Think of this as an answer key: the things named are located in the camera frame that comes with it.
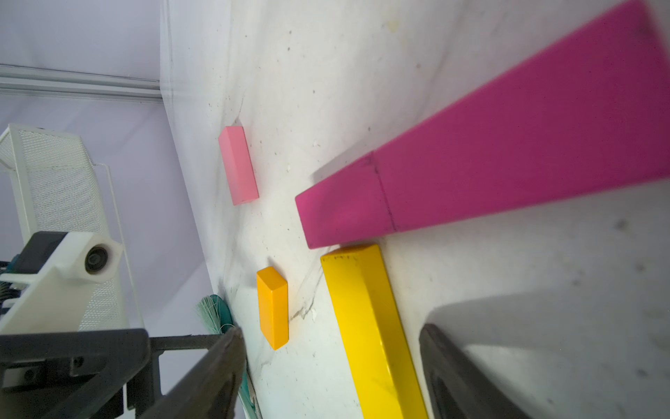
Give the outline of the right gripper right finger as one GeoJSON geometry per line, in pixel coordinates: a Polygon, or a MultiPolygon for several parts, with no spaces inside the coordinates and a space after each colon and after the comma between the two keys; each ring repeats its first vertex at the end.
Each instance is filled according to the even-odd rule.
{"type": "Polygon", "coordinates": [[[438,326],[420,331],[420,355],[436,418],[526,418],[438,326]]]}

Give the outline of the green dustpan brush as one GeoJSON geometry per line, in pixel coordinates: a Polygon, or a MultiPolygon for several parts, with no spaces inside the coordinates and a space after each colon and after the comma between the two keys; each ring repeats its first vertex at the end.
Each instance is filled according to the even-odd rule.
{"type": "Polygon", "coordinates": [[[256,391],[253,387],[243,348],[242,330],[232,317],[227,302],[217,294],[203,297],[196,310],[210,335],[221,335],[223,351],[231,356],[236,365],[231,367],[237,373],[237,394],[243,405],[246,418],[261,418],[262,413],[256,391]]]}

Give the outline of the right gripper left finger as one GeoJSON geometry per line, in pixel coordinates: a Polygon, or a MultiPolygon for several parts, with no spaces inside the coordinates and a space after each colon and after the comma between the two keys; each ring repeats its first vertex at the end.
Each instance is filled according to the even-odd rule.
{"type": "Polygon", "coordinates": [[[161,349],[186,349],[207,343],[207,354],[143,418],[233,418],[237,399],[236,365],[223,351],[221,335],[154,338],[161,349]]]}

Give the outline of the upper white mesh shelf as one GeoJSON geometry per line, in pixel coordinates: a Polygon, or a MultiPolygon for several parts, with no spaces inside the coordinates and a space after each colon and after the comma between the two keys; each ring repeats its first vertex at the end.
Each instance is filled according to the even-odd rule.
{"type": "MultiPolygon", "coordinates": [[[[11,123],[1,134],[1,172],[10,176],[18,221],[24,243],[38,231],[92,232],[112,239],[99,180],[82,139],[61,133],[11,123]]],[[[124,256],[109,167],[107,180],[112,193],[117,225],[120,229],[120,255],[127,266],[129,281],[122,282],[119,262],[112,262],[113,274],[92,294],[80,331],[130,328],[124,288],[133,291],[134,309],[140,317],[133,276],[124,256]]]]}

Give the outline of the magenta block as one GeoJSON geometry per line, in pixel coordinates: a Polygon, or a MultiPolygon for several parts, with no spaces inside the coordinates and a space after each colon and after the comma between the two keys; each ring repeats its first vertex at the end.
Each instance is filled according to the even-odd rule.
{"type": "Polygon", "coordinates": [[[311,249],[396,231],[373,153],[302,192],[295,202],[311,249]]]}
{"type": "Polygon", "coordinates": [[[669,64],[628,1],[373,154],[387,234],[669,175],[669,64]]]}

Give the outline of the orange block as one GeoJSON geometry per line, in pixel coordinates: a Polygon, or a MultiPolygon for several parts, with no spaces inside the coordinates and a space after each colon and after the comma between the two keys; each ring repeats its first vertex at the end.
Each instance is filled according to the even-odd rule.
{"type": "Polygon", "coordinates": [[[273,350],[289,341],[288,283],[272,266],[256,273],[260,329],[273,350]]]}

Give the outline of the yellow block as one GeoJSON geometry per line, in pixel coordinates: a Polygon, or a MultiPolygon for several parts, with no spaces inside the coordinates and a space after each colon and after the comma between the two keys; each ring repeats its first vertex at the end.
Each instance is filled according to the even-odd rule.
{"type": "Polygon", "coordinates": [[[320,261],[363,417],[427,418],[380,247],[340,248],[320,261]]]}

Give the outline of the pink block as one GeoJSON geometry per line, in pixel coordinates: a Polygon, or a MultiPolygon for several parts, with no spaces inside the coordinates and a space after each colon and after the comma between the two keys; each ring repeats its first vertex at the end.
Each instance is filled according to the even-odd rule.
{"type": "Polygon", "coordinates": [[[244,128],[225,127],[218,141],[232,204],[247,204],[258,199],[258,185],[244,128]]]}

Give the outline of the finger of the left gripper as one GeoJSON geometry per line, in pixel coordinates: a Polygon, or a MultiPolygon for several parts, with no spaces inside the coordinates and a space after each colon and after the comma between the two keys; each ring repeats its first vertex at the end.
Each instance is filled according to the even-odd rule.
{"type": "Polygon", "coordinates": [[[150,358],[145,366],[127,384],[128,407],[141,415],[165,396],[207,354],[207,343],[188,344],[186,349],[165,350],[150,340],[150,358]]]}
{"type": "Polygon", "coordinates": [[[122,388],[148,364],[144,329],[1,337],[1,417],[118,417],[122,388]]]}

